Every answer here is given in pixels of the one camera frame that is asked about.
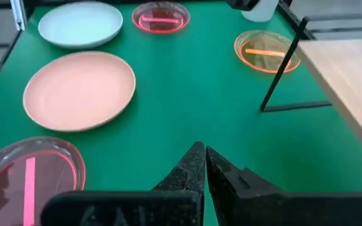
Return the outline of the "green table mat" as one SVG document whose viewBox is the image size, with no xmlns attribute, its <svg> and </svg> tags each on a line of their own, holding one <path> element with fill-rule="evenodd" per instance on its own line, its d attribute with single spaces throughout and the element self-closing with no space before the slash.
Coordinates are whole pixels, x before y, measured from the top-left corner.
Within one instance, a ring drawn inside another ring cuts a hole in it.
<svg viewBox="0 0 362 226">
<path fill-rule="evenodd" d="M 120 32 L 86 49 L 43 39 L 39 21 L 59 6 L 35 8 L 0 71 L 0 150 L 31 137 L 69 142 L 85 163 L 84 189 L 72 191 L 150 191 L 197 141 L 283 191 L 362 191 L 362 154 L 354 152 L 353 138 L 339 137 L 335 111 L 262 112 L 275 75 L 248 68 L 233 53 L 235 38 L 245 31 L 279 31 L 293 41 L 296 31 L 279 14 L 261 25 L 218 0 L 182 3 L 190 13 L 188 25 L 158 34 L 134 25 L 131 15 L 140 4 L 120 0 L 112 5 L 123 15 Z M 53 60 L 82 51 L 110 53 L 130 65 L 136 77 L 131 102 L 120 115 L 89 130 L 41 127 L 23 108 L 27 83 Z M 297 66 L 281 78 L 290 83 L 289 92 L 312 94 L 307 77 L 305 67 Z M 207 164 L 205 208 L 215 209 Z"/>
</svg>

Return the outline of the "wooden shelf black legs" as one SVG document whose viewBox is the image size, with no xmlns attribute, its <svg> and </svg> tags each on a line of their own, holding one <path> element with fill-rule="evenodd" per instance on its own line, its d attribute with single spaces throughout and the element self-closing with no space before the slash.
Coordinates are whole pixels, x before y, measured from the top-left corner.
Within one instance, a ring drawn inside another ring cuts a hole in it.
<svg viewBox="0 0 362 226">
<path fill-rule="evenodd" d="M 262 112 L 333 105 L 362 142 L 362 39 L 303 41 L 310 21 L 349 20 L 355 15 L 304 17 L 282 64 L 260 105 Z M 268 106 L 291 56 L 296 53 L 328 96 L 327 102 Z"/>
</svg>

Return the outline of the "pale blue round plate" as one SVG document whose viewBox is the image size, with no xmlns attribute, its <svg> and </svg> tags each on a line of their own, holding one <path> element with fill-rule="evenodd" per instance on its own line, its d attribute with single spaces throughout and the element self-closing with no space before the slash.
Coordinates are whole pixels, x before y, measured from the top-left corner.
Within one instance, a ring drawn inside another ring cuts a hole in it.
<svg viewBox="0 0 362 226">
<path fill-rule="evenodd" d="M 112 5 L 85 1 L 59 6 L 44 15 L 39 34 L 51 44 L 86 49 L 111 41 L 121 30 L 123 15 Z"/>
</svg>

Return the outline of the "pink transparent glass plate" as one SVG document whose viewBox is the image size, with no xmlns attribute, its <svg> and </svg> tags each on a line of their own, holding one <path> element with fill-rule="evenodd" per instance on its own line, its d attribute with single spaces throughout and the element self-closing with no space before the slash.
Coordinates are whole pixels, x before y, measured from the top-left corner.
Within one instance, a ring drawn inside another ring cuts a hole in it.
<svg viewBox="0 0 362 226">
<path fill-rule="evenodd" d="M 51 197 L 85 186 L 78 149 L 55 137 L 31 137 L 0 150 L 0 226 L 41 226 Z"/>
<path fill-rule="evenodd" d="M 149 33 L 169 34 L 188 25 L 188 9 L 175 2 L 152 1 L 140 4 L 131 15 L 134 25 Z"/>
</svg>

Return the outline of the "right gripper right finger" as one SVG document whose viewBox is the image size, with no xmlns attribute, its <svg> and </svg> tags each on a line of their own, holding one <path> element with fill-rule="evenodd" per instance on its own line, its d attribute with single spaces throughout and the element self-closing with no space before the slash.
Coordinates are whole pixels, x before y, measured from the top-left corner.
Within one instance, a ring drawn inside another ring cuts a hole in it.
<svg viewBox="0 0 362 226">
<path fill-rule="evenodd" d="M 362 226 L 362 191 L 283 191 L 206 148 L 219 226 Z"/>
</svg>

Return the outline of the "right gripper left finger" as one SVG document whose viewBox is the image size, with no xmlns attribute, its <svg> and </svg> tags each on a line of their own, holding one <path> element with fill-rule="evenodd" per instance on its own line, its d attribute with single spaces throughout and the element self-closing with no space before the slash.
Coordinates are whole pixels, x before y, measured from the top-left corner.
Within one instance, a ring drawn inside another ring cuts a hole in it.
<svg viewBox="0 0 362 226">
<path fill-rule="evenodd" d="M 150 191 L 68 191 L 51 198 L 41 226 L 203 226 L 206 148 L 193 143 Z"/>
</svg>

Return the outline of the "artificial plant white pot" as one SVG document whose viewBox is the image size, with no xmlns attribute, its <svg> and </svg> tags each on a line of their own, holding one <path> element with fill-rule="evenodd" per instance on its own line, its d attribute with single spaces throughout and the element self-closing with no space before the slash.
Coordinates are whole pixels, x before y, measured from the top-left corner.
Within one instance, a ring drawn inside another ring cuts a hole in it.
<svg viewBox="0 0 362 226">
<path fill-rule="evenodd" d="M 259 0 L 251 11 L 241 11 L 241 14 L 249 21 L 264 23 L 272 18 L 278 2 L 279 0 Z"/>
</svg>

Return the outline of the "orange transparent glass plate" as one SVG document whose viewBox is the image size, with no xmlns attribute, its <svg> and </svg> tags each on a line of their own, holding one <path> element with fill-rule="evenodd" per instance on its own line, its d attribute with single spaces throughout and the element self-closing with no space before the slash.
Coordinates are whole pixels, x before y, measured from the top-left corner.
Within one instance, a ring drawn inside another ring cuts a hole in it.
<svg viewBox="0 0 362 226">
<path fill-rule="evenodd" d="M 237 57 L 252 69 L 277 73 L 292 42 L 278 33 L 251 30 L 241 33 L 234 41 Z"/>
</svg>

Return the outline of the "salmon pink round plate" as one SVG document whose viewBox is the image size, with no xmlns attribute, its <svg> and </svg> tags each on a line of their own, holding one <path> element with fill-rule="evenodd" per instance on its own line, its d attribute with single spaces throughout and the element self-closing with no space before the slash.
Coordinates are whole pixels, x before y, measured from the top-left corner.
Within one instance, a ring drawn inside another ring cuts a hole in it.
<svg viewBox="0 0 362 226">
<path fill-rule="evenodd" d="M 85 131 L 120 115 L 135 90 L 135 73 L 122 58 L 101 51 L 82 51 L 39 69 L 26 85 L 23 108 L 41 127 Z"/>
</svg>

